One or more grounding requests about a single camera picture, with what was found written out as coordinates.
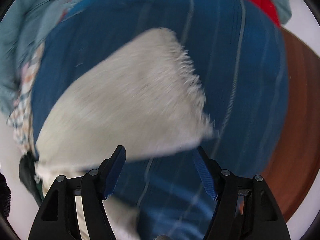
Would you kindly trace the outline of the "dark green striped-cuff garment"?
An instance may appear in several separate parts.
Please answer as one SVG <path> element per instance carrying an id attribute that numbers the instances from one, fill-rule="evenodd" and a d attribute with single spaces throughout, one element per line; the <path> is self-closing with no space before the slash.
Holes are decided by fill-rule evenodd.
<path id="1" fill-rule="evenodd" d="M 33 196 L 38 207 L 41 206 L 44 196 L 42 192 L 42 179 L 35 172 L 36 160 L 32 152 L 24 154 L 19 163 L 19 179 L 27 191 Z"/>

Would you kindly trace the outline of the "blue striped bed sheet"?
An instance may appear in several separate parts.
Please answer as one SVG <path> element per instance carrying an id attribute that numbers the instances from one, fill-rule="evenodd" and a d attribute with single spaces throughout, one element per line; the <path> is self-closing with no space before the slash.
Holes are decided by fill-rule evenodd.
<path id="1" fill-rule="evenodd" d="M 251 178 L 268 164 L 289 97 L 280 28 L 250 0 L 82 0 L 48 34 L 31 94 L 47 193 L 111 156 L 104 202 L 118 239 L 202 239 L 216 208 L 198 146 Z"/>

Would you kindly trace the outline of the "plaid checkered bed cover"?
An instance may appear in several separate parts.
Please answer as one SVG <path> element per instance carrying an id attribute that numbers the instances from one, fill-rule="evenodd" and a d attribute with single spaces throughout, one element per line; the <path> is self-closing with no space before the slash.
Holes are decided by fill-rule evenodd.
<path id="1" fill-rule="evenodd" d="M 35 152 L 31 91 L 41 65 L 44 48 L 45 43 L 42 42 L 31 60 L 24 65 L 20 93 L 15 102 L 15 108 L 7 119 L 7 125 L 13 128 L 13 139 L 23 155 L 27 152 Z"/>

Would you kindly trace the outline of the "cream tweed jacket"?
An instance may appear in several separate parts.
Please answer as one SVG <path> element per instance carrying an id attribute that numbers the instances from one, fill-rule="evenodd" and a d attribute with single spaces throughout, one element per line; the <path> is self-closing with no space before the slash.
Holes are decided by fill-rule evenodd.
<path id="1" fill-rule="evenodd" d="M 37 134 L 36 173 L 83 175 L 118 145 L 126 160 L 172 155 L 214 136 L 194 66 L 173 31 L 152 28 L 75 80 Z"/>

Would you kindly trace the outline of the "light blue rumpled duvet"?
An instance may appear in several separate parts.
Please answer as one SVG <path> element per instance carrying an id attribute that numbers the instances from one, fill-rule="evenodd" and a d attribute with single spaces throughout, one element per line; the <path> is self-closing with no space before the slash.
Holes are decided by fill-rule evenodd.
<path id="1" fill-rule="evenodd" d="M 57 25 L 63 13 L 81 0 L 15 0 L 1 20 L 1 113 L 14 109 L 22 67 Z"/>

